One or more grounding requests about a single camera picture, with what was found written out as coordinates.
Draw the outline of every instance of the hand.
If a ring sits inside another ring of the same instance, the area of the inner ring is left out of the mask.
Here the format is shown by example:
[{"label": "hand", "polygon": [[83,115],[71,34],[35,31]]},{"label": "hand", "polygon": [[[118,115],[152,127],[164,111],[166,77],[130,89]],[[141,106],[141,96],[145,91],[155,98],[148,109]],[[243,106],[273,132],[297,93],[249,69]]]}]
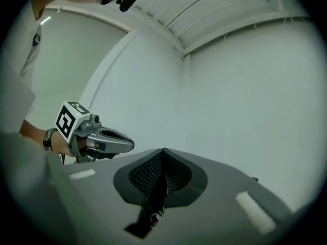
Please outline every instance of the hand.
[{"label": "hand", "polygon": [[[80,149],[86,147],[86,139],[85,138],[80,138],[78,140],[78,147]],[[51,136],[51,149],[55,153],[66,154],[68,156],[74,157],[74,155],[69,150],[67,142],[60,135],[60,133],[58,131],[55,131]]]}]

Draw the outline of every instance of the black mesh object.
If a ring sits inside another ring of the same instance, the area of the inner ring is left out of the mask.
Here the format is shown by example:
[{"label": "black mesh object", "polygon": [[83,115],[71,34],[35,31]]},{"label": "black mesh object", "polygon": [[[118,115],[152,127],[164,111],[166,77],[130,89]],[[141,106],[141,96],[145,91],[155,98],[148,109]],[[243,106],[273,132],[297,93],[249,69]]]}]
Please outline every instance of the black mesh object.
[{"label": "black mesh object", "polygon": [[162,153],[132,170],[129,174],[131,183],[143,193],[149,193],[156,184],[162,171]]},{"label": "black mesh object", "polygon": [[166,153],[161,162],[167,180],[168,194],[172,194],[188,184],[192,177],[190,168]]},{"label": "black mesh object", "polygon": [[164,195],[165,207],[179,207],[201,196],[207,186],[207,176],[189,160],[169,149],[158,149],[120,168],[113,184],[126,202],[152,206],[154,197]]},{"label": "black mesh object", "polygon": [[192,177],[192,172],[186,165],[161,152],[132,170],[129,180],[140,191],[148,194],[154,188],[161,174],[166,177],[168,194],[182,189]]}]

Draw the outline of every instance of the wrist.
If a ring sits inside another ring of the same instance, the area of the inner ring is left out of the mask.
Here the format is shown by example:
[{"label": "wrist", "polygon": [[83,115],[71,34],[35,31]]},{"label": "wrist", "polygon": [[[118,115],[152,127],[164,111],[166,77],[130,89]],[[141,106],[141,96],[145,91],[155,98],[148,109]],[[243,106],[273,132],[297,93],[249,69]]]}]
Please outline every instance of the wrist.
[{"label": "wrist", "polygon": [[62,153],[62,150],[61,150],[62,137],[58,131],[53,132],[50,142],[51,142],[51,150],[54,153],[61,154]]}]

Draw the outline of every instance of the white wall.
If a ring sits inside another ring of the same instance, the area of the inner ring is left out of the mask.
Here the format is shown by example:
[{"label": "white wall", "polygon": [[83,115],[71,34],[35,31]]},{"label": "white wall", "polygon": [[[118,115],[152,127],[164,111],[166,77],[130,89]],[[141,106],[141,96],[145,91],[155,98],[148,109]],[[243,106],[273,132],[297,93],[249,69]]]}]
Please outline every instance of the white wall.
[{"label": "white wall", "polygon": [[242,31],[194,53],[180,149],[259,178],[293,210],[311,201],[326,165],[325,59],[307,22]]},{"label": "white wall", "polygon": [[292,210],[325,169],[325,51],[308,22],[229,35],[182,61],[147,29],[104,58],[81,103],[135,141],[127,154],[173,148],[230,164]]},{"label": "white wall", "polygon": [[134,30],[99,65],[81,103],[100,115],[103,126],[134,140],[135,148],[127,155],[177,148],[182,62],[161,37],[145,28]]},{"label": "white wall", "polygon": [[[46,10],[43,19],[55,11]],[[63,101],[78,101],[108,52],[126,35],[107,23],[59,12],[42,25],[42,44],[33,81],[36,94],[27,120],[48,129]]]}]

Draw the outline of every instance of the white ceiling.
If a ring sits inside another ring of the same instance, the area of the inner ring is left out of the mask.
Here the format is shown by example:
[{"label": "white ceiling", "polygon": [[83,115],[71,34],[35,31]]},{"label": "white ceiling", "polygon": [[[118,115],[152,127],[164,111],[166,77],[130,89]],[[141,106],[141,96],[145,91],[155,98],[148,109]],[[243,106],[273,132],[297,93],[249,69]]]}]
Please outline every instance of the white ceiling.
[{"label": "white ceiling", "polygon": [[57,0],[47,8],[99,18],[126,31],[146,26],[172,44],[183,57],[211,40],[255,23],[307,17],[297,0],[137,0],[126,13],[105,6]]}]

